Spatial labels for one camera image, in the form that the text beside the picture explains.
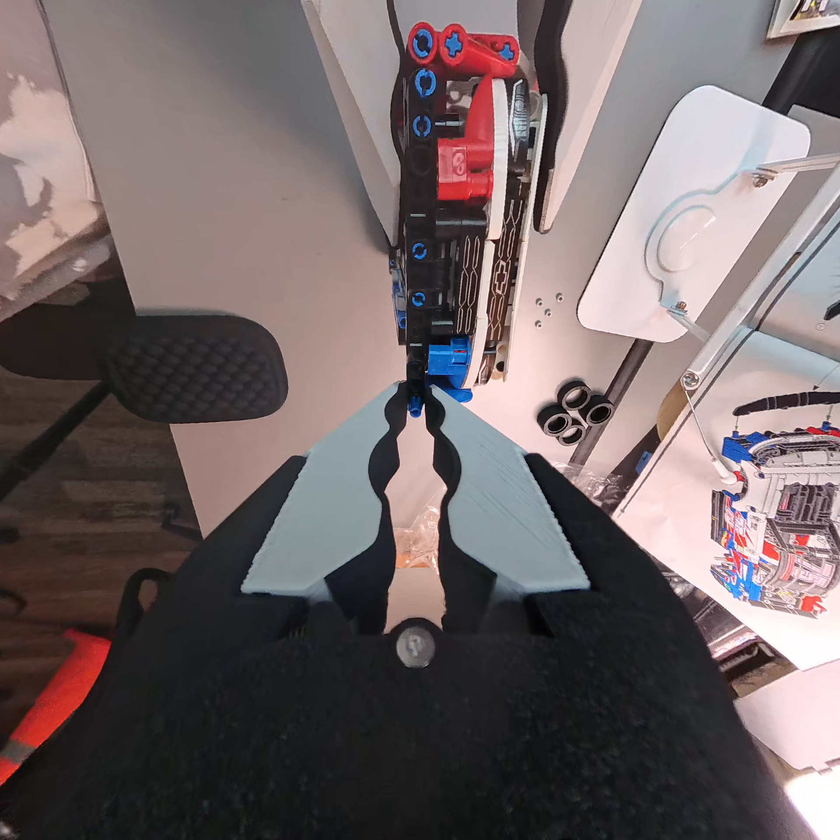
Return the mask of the toy brick race car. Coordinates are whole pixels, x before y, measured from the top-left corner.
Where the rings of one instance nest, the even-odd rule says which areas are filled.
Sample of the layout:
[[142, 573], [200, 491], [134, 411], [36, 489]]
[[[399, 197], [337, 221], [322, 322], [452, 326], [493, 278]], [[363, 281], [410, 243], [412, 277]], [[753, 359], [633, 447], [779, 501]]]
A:
[[401, 164], [391, 249], [397, 339], [426, 392], [505, 376], [537, 192], [545, 100], [513, 35], [416, 23], [392, 94]]

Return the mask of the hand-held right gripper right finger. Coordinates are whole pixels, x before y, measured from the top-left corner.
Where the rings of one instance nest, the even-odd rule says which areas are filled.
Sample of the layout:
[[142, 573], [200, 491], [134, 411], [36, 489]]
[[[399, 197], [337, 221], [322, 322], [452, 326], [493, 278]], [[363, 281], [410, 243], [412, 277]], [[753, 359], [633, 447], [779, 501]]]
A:
[[427, 428], [446, 485], [437, 567], [448, 594], [458, 577], [503, 599], [582, 592], [590, 580], [527, 462], [527, 452], [432, 385]]

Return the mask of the white instruction booklet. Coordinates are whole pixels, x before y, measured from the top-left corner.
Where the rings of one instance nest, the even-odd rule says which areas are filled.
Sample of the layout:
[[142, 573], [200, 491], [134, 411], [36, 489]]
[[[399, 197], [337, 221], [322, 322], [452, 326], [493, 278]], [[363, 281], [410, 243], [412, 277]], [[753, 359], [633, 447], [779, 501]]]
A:
[[838, 660], [838, 211], [745, 294], [615, 513], [797, 668]]

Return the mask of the crumpled clear plastic bag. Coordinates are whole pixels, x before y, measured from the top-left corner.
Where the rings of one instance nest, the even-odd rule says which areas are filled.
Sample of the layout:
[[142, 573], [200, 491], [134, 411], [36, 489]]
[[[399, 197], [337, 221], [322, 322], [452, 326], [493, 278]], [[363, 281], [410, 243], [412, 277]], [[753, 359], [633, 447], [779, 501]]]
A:
[[[626, 492], [622, 478], [616, 474], [602, 474], [581, 465], [557, 461], [551, 466], [599, 508], [614, 509]], [[394, 528], [395, 568], [398, 571], [425, 568], [438, 573], [438, 524], [444, 495], [445, 484], [437, 479], [434, 490], [427, 493], [412, 523], [404, 528]]]

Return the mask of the black toy car box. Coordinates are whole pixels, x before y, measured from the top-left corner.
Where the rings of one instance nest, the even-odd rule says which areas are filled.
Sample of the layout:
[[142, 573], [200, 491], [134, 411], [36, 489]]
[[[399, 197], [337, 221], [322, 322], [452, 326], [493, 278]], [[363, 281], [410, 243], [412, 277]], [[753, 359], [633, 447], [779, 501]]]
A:
[[[635, 486], [636, 479], [641, 476], [660, 443], [657, 428], [654, 426], [637, 446], [637, 460], [633, 461], [632, 453], [627, 455], [623, 466], [633, 465], [633, 470], [627, 473], [628, 488]], [[724, 487], [738, 484], [738, 478], [726, 466], [721, 466], [714, 456], [711, 460], [712, 465], [721, 472]], [[727, 682], [746, 678], [765, 666], [777, 665], [782, 661], [781, 654], [723, 605], [690, 583], [683, 575], [675, 572], [670, 565], [656, 558], [642, 543], [640, 545], [686, 607]]]

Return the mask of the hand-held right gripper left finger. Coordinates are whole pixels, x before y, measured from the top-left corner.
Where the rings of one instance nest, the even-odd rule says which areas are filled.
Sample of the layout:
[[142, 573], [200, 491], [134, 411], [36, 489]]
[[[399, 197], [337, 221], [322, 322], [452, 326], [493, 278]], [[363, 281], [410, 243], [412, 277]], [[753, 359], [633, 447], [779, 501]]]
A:
[[306, 454], [241, 584], [243, 594], [331, 598], [328, 577], [392, 536], [385, 489], [406, 422], [403, 383], [378, 396]]

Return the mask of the person's torso in bleached hoodie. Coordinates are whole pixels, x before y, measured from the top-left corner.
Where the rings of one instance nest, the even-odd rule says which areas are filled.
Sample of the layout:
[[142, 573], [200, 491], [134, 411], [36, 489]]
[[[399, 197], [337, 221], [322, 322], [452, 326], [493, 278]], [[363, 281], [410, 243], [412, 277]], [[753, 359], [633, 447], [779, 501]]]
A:
[[1, 2], [1, 320], [116, 254], [42, 2]]

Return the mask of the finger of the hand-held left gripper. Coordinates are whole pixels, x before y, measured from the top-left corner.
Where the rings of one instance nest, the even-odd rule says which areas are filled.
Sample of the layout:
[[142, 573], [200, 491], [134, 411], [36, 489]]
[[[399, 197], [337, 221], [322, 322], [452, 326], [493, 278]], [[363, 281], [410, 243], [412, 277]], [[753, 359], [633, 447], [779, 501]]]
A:
[[641, 1], [545, 2], [534, 69], [546, 98], [533, 223], [547, 233], [568, 192]]
[[365, 191], [396, 245], [401, 164], [391, 105], [401, 67], [385, 1], [302, 1]]

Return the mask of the black and blue brick piece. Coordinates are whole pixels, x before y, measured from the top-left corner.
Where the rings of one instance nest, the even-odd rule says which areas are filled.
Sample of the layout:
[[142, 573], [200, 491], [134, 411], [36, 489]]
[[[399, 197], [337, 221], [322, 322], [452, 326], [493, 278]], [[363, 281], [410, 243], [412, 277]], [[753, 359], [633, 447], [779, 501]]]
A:
[[406, 399], [411, 417], [419, 418], [424, 409], [426, 392], [427, 346], [410, 343], [406, 347]]

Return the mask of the black mesh office chair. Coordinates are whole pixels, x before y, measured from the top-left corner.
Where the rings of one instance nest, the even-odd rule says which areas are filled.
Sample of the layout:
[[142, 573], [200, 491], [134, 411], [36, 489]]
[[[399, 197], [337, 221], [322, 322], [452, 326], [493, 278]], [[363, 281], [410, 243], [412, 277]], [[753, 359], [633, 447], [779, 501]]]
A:
[[2, 368], [31, 379], [93, 387], [2, 468], [6, 499], [114, 396], [160, 424], [213, 424], [281, 409], [288, 378], [280, 346], [231, 314], [139, 315], [45, 306], [2, 323]]

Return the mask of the light grey desk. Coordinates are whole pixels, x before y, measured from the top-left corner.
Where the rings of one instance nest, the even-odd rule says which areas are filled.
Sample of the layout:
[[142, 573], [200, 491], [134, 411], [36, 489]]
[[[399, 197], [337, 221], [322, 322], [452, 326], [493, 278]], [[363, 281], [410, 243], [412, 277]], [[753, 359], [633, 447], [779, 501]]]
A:
[[[271, 331], [282, 409], [173, 427], [209, 533], [288, 457], [405, 374], [384, 235], [300, 2], [44, 2], [135, 307]], [[565, 379], [606, 388], [630, 342], [584, 329], [585, 284], [669, 111], [705, 83], [760, 102], [790, 64], [772, 2], [642, 2], [551, 230], [531, 237], [511, 373], [469, 409], [553, 463]]]

